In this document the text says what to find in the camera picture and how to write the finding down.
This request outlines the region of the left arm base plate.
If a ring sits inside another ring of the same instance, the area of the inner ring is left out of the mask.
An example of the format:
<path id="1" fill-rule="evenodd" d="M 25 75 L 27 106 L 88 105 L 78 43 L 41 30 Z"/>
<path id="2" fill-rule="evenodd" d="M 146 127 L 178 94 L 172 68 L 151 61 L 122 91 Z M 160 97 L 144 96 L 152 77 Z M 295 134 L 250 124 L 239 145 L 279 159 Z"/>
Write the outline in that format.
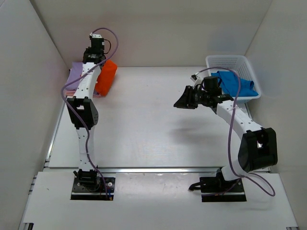
<path id="1" fill-rule="evenodd" d="M 97 179 L 96 183 L 80 181 L 74 178 L 71 190 L 71 200 L 94 200 L 94 201 L 113 201 L 116 185 L 115 177 L 105 177 L 106 188 L 103 180 Z"/>

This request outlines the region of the orange t-shirt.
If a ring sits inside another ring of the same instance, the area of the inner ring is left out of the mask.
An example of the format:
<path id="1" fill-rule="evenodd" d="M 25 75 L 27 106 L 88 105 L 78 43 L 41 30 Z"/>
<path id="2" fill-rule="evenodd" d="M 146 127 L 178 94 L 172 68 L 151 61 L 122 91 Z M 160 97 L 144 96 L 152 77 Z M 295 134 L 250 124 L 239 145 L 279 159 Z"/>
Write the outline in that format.
<path id="1" fill-rule="evenodd" d="M 112 60 L 107 60 L 105 62 L 104 66 L 101 69 L 101 73 L 97 78 L 97 83 L 95 85 L 95 91 L 99 95 L 107 96 L 113 84 L 117 69 L 118 66 Z"/>

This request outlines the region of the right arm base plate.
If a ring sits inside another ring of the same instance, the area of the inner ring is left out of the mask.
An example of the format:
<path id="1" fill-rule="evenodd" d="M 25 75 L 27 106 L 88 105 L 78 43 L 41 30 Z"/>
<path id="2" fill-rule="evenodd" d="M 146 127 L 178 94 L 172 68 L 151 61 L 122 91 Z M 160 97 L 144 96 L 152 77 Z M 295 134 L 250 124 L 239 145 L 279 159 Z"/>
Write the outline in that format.
<path id="1" fill-rule="evenodd" d="M 190 185 L 189 191 L 197 190 L 203 203 L 247 201 L 242 179 L 226 181 L 221 172 L 215 177 L 200 177 L 199 182 Z"/>

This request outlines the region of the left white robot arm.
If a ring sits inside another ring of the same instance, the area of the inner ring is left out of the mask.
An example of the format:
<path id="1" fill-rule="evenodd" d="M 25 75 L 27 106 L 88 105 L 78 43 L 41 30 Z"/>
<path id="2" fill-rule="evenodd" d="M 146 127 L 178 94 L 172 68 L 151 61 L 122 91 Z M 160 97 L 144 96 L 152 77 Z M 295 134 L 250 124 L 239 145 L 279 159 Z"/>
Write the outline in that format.
<path id="1" fill-rule="evenodd" d="M 94 88 L 101 73 L 100 64 L 105 60 L 104 38 L 91 34 L 91 45 L 83 54 L 82 73 L 74 95 L 67 99 L 70 119 L 76 128 L 79 141 L 80 165 L 74 172 L 77 183 L 90 192 L 101 186 L 101 179 L 94 166 L 94 127 L 98 123 L 98 111 L 93 102 Z"/>

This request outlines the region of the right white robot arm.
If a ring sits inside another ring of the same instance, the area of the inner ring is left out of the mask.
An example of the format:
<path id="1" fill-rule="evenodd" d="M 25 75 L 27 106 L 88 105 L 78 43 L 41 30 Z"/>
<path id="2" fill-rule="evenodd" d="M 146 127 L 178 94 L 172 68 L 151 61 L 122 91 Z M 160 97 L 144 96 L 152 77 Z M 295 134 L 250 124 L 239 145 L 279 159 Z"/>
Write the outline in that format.
<path id="1" fill-rule="evenodd" d="M 254 122 L 234 103 L 233 97 L 223 94 L 219 82 L 217 77 L 205 77 L 197 80 L 194 86 L 186 86 L 174 107 L 209 107 L 230 126 L 229 132 L 235 132 L 240 138 L 237 156 L 228 154 L 228 165 L 221 169 L 222 175 L 215 179 L 217 190 L 226 192 L 232 187 L 233 180 L 277 164 L 277 140 L 272 128 L 264 128 Z"/>

